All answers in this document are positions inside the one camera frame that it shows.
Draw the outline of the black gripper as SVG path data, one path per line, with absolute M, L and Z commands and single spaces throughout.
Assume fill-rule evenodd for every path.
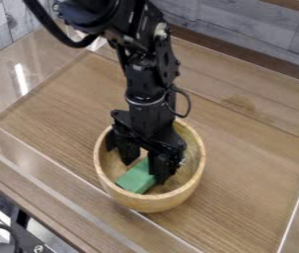
M 130 165 L 140 157 L 140 149 L 146 149 L 150 174 L 163 184 L 176 172 L 176 158 L 183 157 L 187 146 L 174 128 L 176 99 L 159 97 L 151 101 L 127 97 L 126 100 L 130 109 L 111 112 L 120 159 Z

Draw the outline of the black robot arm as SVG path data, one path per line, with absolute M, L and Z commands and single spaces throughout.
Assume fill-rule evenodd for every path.
M 111 112 L 107 148 L 124 164 L 148 152 L 150 174 L 163 183 L 185 158 L 186 141 L 174 129 L 181 61 L 168 23 L 150 0 L 59 0 L 60 18 L 82 33 L 106 38 L 127 78 L 127 110 Z

